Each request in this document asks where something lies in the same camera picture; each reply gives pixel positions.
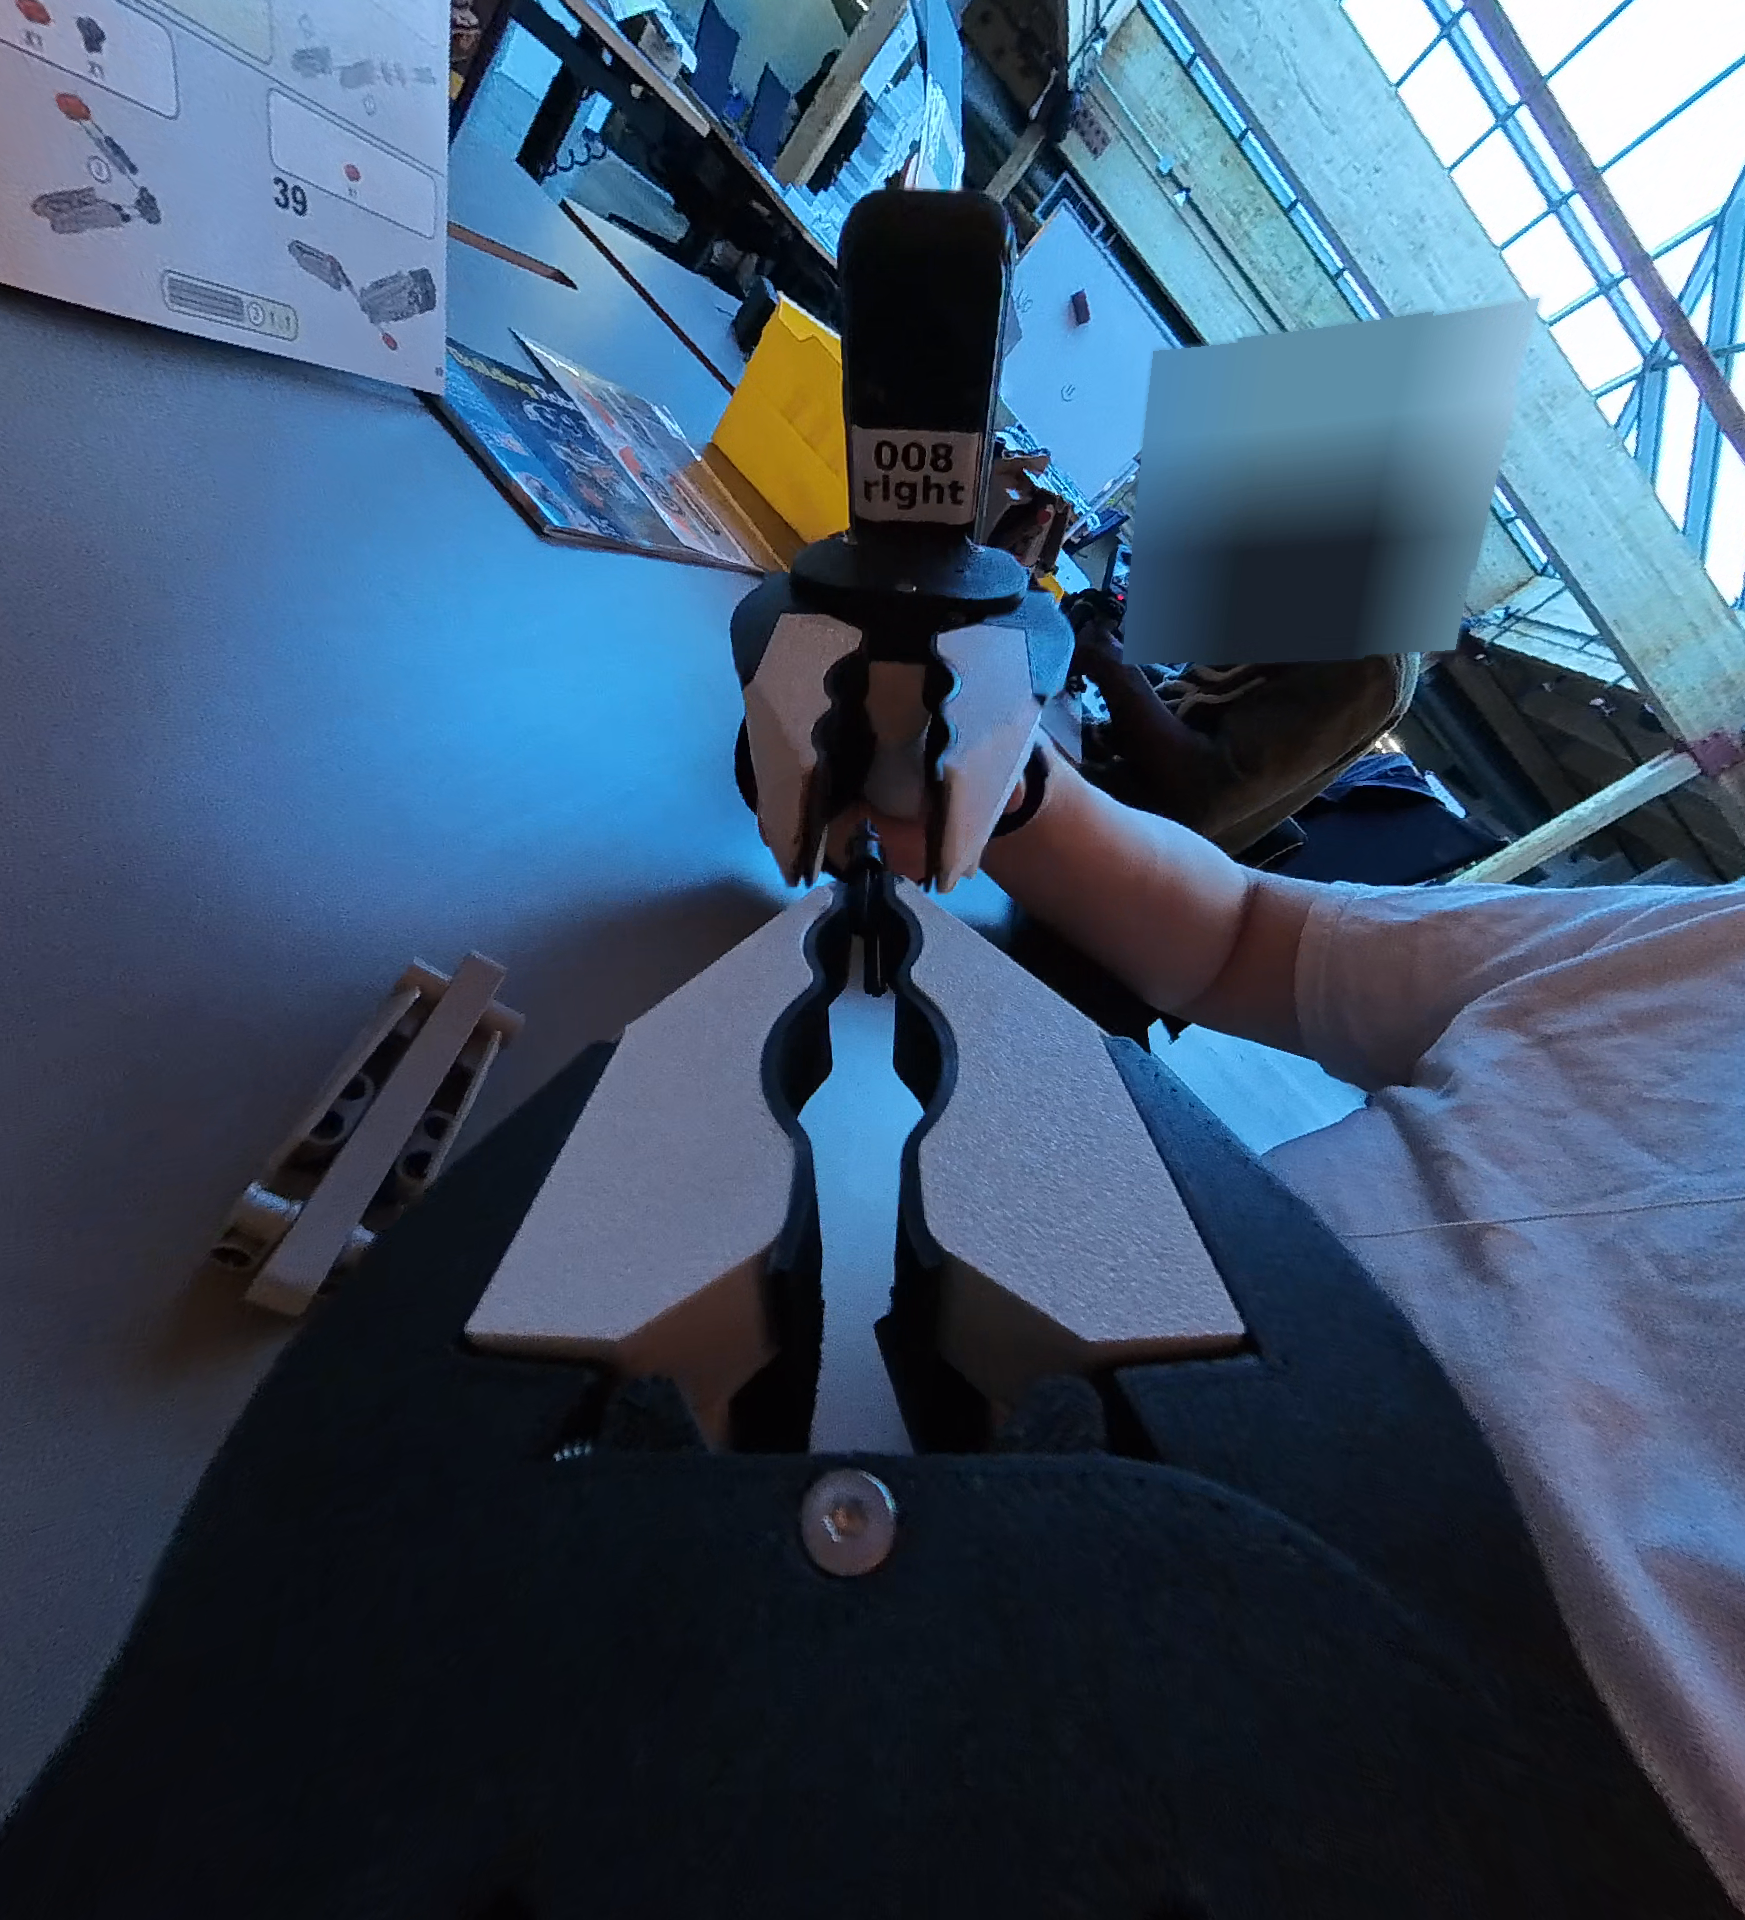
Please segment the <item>large skylight window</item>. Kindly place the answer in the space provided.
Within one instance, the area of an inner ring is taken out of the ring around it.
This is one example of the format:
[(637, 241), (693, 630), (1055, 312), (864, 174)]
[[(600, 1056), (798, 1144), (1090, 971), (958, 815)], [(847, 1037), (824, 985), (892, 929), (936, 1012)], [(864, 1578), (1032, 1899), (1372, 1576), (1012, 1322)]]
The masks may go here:
[[(1745, 458), (1657, 340), (1657, 322), (1476, 8), (1347, 0), (1342, 10), (1721, 603), (1745, 614)], [(1502, 10), (1745, 409), (1745, 0), (1503, 0)]]

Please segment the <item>building instruction booklet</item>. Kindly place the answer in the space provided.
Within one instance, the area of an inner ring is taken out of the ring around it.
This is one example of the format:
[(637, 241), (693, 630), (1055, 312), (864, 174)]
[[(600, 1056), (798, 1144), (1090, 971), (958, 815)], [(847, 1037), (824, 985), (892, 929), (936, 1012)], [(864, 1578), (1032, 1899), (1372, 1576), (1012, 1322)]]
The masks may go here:
[(0, 0), (0, 281), (439, 392), (439, 0)]

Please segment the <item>person's right forearm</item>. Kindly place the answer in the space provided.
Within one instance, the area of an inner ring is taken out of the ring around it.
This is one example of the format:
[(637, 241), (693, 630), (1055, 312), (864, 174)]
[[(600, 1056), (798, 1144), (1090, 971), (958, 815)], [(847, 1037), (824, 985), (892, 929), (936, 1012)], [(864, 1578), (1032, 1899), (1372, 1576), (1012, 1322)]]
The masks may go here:
[(1149, 1012), (1329, 1066), (1299, 1024), (1299, 947), (1342, 889), (1248, 875), (1067, 765), (1050, 772), (1032, 827), (993, 837), (978, 867)]

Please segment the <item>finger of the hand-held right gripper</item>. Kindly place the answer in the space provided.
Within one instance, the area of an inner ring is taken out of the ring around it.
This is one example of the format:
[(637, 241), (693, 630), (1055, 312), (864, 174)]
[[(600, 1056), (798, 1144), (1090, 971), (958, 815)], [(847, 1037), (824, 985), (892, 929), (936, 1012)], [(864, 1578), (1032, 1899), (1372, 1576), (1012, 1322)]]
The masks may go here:
[(1041, 690), (1026, 630), (949, 630), (926, 656), (926, 889), (958, 889), (1026, 772)]
[(746, 614), (750, 809), (788, 882), (812, 882), (871, 772), (868, 645), (828, 614)]

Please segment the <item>pale roof beam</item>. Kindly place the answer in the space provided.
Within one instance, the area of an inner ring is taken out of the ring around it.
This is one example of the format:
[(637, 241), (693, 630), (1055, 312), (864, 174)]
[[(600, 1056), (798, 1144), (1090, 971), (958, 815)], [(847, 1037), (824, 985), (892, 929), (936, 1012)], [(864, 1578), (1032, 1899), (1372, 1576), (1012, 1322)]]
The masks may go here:
[[(1334, 0), (1192, 0), (1183, 19), (1389, 312), (1526, 310)], [(1549, 332), (1522, 362), (1502, 483), (1671, 733), (1739, 733), (1745, 630)]]

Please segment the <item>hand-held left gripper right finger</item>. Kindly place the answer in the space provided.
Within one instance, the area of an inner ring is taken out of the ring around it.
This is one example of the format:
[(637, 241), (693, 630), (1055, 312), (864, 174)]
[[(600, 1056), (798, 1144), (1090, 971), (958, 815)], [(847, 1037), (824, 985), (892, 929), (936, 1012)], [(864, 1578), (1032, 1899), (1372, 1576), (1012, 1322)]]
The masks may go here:
[(901, 1168), (885, 1365), (914, 1453), (984, 1453), (1041, 1379), (1248, 1347), (1113, 1037), (892, 882)]

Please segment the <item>yellow container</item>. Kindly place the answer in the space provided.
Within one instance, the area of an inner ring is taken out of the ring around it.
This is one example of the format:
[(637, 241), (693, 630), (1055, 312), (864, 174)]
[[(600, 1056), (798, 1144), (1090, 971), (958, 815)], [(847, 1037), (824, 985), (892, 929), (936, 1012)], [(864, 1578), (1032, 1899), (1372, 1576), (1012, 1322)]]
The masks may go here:
[(839, 337), (810, 310), (776, 300), (709, 471), (776, 559), (847, 534)]

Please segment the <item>black toy axle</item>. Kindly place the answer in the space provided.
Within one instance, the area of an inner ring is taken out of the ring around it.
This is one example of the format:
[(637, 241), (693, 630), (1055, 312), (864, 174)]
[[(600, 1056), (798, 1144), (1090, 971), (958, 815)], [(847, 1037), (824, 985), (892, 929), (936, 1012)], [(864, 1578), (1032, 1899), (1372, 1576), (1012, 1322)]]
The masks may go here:
[(890, 996), (890, 952), (904, 947), (892, 929), (892, 875), (885, 861), (885, 841), (871, 820), (852, 832), (847, 845), (847, 927), (864, 941), (864, 988), (879, 1001)]

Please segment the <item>person in white shirt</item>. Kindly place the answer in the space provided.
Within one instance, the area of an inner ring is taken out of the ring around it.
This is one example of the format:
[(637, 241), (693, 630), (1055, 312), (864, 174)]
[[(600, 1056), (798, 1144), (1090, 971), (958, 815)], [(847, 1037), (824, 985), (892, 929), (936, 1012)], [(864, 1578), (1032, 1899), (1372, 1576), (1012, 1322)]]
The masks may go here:
[(1745, 889), (1291, 889), (1270, 1166), (1461, 1390), (1632, 1753), (1745, 1909)]

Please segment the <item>grey desk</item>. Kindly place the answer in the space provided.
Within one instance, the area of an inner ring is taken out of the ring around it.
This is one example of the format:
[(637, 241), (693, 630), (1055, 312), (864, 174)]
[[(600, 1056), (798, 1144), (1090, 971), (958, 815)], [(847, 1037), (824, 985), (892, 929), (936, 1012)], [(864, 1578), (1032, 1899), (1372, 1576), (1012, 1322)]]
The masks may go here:
[(472, 1117), (764, 920), (734, 577), (539, 543), (419, 399), (0, 295), (0, 1808), (289, 1322), (194, 1278), (409, 962)]

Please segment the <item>grey table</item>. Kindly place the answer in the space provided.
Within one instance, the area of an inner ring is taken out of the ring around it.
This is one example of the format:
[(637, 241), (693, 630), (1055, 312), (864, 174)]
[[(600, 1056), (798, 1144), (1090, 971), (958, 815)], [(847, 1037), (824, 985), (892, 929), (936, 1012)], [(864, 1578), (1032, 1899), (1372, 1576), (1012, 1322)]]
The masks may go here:
[(539, 189), (515, 149), (531, 95), (491, 73), (453, 138), (448, 213), (570, 281), (539, 279), (472, 245), (448, 245), (448, 337), (505, 369), (526, 369), (520, 337), (665, 407), (693, 440), (709, 440), (729, 391), (682, 332), (582, 234), (566, 201)]

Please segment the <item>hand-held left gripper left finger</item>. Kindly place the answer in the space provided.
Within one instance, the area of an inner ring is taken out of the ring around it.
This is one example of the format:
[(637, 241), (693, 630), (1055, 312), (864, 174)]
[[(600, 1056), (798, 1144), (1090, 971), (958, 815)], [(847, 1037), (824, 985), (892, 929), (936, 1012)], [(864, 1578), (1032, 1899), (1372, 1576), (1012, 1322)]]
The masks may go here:
[(682, 1381), (729, 1443), (734, 1392), (776, 1359), (764, 1252), (791, 1139), (764, 1106), (764, 1037), (812, 988), (812, 889), (637, 1017), (501, 1257), (469, 1347)]

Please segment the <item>grey building brick assembly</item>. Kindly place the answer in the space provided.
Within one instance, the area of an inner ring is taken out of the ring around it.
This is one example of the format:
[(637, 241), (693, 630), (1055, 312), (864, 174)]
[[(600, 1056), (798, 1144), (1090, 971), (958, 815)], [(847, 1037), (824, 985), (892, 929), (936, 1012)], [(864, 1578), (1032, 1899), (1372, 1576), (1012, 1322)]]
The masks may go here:
[(399, 972), (213, 1238), (209, 1262), (242, 1302), (303, 1314), (424, 1198), (520, 1030), (501, 985), (505, 971), (486, 952), (459, 972)]

